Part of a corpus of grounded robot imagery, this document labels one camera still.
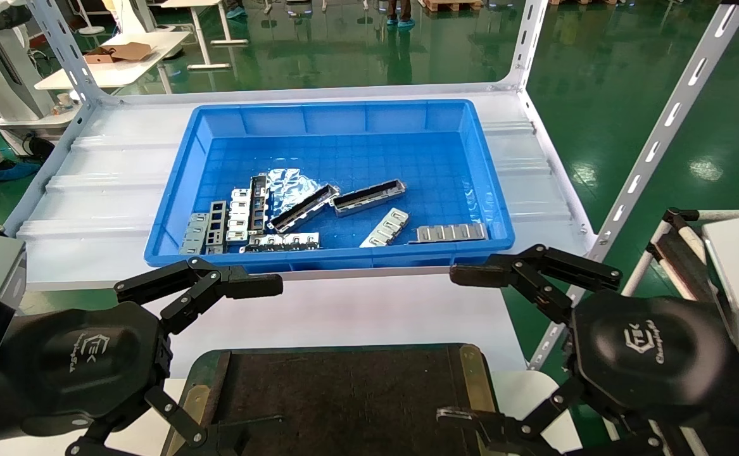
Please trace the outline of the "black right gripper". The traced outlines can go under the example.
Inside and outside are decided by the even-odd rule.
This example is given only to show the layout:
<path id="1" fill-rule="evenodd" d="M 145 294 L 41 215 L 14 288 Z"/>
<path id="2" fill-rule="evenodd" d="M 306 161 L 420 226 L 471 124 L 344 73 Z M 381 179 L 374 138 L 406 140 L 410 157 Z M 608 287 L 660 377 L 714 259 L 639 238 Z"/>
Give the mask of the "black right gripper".
<path id="1" fill-rule="evenodd" d="M 518 421 L 498 412 L 443 407 L 436 420 L 476 432 L 487 450 L 516 455 L 661 455 L 654 432 L 560 452 L 542 432 L 583 398 L 614 419 L 636 415 L 670 424 L 704 424 L 728 404 L 739 352 L 716 306 L 684 298 L 592 295 L 572 298 L 552 279 L 585 291 L 620 286 L 620 270 L 537 244 L 518 254 L 493 254 L 478 265 L 457 263 L 450 280 L 468 288 L 514 288 L 574 340 L 568 380 Z"/>

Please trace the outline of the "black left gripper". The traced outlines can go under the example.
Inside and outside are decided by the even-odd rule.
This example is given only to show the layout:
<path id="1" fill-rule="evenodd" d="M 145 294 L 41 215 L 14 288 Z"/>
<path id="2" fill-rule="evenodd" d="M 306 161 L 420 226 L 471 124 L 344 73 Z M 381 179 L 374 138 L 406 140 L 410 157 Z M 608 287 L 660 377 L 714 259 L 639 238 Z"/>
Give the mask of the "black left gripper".
<path id="1" fill-rule="evenodd" d="M 168 334 L 183 332 L 221 298 L 283 291 L 277 274 L 248 274 L 197 256 L 118 282 L 121 304 L 114 308 L 15 318 L 0 347 L 0 438 L 88 427 L 68 455 L 126 455 L 106 440 L 154 410 L 184 439 L 176 454 L 242 454 L 245 422 L 202 427 L 164 392 L 172 361 Z M 175 293 L 160 320 L 139 306 Z"/>

